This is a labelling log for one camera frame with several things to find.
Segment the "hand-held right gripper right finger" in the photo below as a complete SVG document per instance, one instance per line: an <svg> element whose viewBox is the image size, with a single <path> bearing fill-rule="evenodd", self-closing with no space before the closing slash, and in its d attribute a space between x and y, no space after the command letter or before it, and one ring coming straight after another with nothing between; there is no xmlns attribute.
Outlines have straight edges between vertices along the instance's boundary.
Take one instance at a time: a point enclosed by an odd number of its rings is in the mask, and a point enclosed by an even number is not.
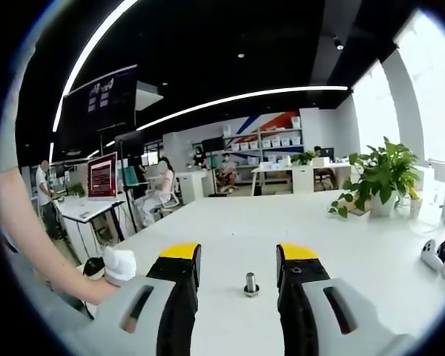
<svg viewBox="0 0 445 356"><path fill-rule="evenodd" d="M407 355L410 334L395 334L374 304L341 278L332 278L311 249L280 243L277 308L285 355Z"/></svg>

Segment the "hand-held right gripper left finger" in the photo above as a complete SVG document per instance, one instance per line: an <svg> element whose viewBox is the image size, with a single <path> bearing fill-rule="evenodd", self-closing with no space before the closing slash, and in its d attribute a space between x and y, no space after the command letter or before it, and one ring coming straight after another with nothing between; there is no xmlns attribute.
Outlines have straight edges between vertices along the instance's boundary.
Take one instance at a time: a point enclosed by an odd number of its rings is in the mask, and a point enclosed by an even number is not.
<svg viewBox="0 0 445 356"><path fill-rule="evenodd" d="M72 355L189 355L198 310L201 246L173 245L144 277L101 303L94 319L62 340Z"/></svg>

